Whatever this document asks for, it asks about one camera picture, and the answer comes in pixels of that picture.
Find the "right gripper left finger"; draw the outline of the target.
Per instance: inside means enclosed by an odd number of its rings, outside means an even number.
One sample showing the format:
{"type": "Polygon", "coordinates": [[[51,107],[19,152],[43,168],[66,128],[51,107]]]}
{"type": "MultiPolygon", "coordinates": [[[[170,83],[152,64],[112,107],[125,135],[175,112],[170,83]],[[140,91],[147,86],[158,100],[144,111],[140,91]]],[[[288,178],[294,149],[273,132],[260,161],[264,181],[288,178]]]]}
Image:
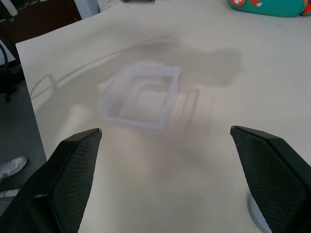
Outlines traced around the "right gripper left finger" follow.
{"type": "Polygon", "coordinates": [[[0,217],[2,233],[76,233],[90,196],[102,132],[61,141],[0,217]]]}

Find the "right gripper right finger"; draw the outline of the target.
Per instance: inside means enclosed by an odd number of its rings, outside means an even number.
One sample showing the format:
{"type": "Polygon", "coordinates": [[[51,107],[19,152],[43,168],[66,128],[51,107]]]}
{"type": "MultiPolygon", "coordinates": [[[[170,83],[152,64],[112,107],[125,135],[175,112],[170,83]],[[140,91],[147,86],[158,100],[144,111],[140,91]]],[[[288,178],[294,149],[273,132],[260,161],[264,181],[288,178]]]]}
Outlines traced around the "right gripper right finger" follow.
{"type": "Polygon", "coordinates": [[[282,138],[232,126],[250,190],[249,214],[263,233],[311,231],[311,167],[282,138]]]}

